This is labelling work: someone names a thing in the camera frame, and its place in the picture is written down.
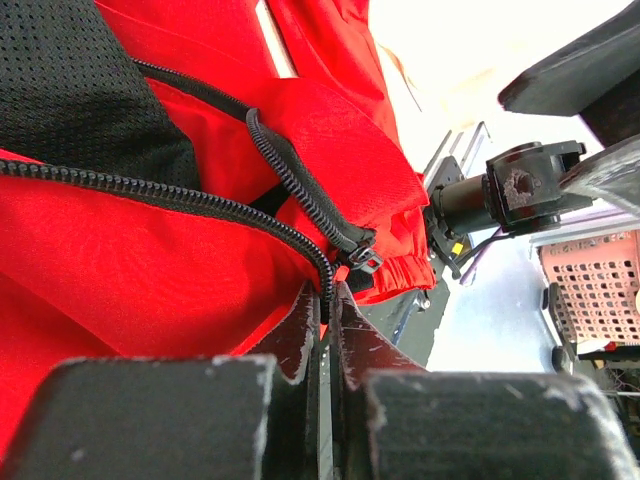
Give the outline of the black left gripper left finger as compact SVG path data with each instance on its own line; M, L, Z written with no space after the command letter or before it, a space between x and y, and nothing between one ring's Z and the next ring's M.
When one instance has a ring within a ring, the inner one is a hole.
M37 389L5 479L314 479L320 301L242 356L77 359Z

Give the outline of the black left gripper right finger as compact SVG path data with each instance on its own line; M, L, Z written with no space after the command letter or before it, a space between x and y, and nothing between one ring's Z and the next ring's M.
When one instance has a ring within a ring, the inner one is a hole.
M331 321L339 479L635 479L610 403L566 374L426 370L360 312L345 283Z

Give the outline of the red jacket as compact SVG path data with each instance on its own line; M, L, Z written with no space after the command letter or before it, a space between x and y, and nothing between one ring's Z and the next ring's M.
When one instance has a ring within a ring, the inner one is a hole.
M434 287L365 1L271 1L279 76L253 1L1 5L1 441L79 357L244 353L318 269L291 240L225 220L231 200L333 246L250 137L256 109L353 226L361 305Z

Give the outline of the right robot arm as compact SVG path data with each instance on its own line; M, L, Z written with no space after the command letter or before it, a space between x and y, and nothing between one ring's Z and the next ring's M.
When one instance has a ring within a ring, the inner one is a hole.
M523 71L498 96L504 110L580 117L600 142L530 142L465 177L452 157L426 181L430 253L453 279L489 245L554 229L566 212L602 199L639 213L639 4Z

